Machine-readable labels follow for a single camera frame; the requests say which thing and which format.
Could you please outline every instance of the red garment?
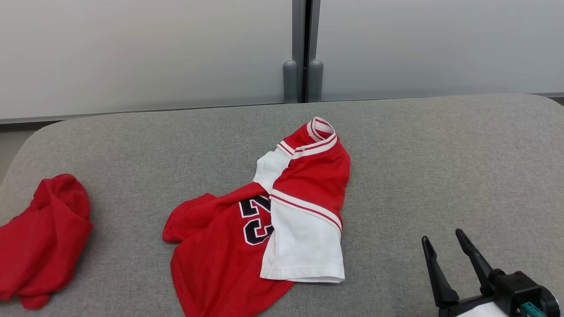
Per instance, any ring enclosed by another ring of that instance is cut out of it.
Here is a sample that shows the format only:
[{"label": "red garment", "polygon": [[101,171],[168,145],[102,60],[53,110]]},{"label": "red garment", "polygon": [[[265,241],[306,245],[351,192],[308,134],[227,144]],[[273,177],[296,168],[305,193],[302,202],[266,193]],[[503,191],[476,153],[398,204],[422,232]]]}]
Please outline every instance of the red garment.
[{"label": "red garment", "polygon": [[92,223],[88,194],[70,174],[44,179],[29,207],[0,227],[0,300],[39,309],[72,280]]},{"label": "red garment", "polygon": [[171,213],[163,240],[187,317],[251,317],[297,282],[339,283],[350,157],[331,125],[304,124],[257,161],[251,184]]}]

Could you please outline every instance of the gray floor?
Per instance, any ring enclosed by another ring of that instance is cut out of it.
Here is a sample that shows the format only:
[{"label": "gray floor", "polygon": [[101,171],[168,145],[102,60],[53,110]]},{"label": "gray floor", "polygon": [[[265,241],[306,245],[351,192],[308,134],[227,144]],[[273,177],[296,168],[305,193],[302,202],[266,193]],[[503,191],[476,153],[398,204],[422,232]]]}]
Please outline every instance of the gray floor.
[{"label": "gray floor", "polygon": [[35,130],[0,132],[0,183],[4,180],[4,176],[21,145],[34,132]]}]

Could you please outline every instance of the white cabinet door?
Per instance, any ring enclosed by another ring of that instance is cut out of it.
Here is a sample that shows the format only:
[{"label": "white cabinet door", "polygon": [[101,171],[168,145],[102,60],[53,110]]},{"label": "white cabinet door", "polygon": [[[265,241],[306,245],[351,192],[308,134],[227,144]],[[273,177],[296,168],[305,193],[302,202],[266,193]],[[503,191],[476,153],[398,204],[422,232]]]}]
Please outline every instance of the white cabinet door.
[{"label": "white cabinet door", "polygon": [[3,0],[0,120],[283,102],[292,1]]},{"label": "white cabinet door", "polygon": [[564,92],[562,0],[321,0],[323,100]]}]

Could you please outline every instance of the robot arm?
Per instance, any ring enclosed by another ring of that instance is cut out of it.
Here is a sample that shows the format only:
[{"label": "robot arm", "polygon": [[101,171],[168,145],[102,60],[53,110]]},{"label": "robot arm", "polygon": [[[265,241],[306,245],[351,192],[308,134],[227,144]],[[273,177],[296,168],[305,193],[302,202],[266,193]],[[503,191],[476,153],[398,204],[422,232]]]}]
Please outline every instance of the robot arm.
[{"label": "robot arm", "polygon": [[456,237],[462,251],[470,258],[480,281],[480,296],[460,300],[451,288],[437,262],[437,254],[429,238],[421,239],[439,317],[560,317],[554,295],[536,284],[521,271],[505,274],[492,269],[461,229]]}]

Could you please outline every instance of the red and white jersey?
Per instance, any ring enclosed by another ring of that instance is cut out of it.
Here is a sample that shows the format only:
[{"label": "red and white jersey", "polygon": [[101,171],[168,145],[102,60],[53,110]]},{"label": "red and white jersey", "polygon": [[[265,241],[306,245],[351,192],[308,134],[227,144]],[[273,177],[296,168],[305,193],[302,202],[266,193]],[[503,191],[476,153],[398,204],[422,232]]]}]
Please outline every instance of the red and white jersey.
[{"label": "red and white jersey", "polygon": [[174,209],[163,239],[180,243],[170,266],[186,316],[255,316],[295,281],[342,281],[349,173],[338,135],[316,117],[257,161],[251,184]]}]

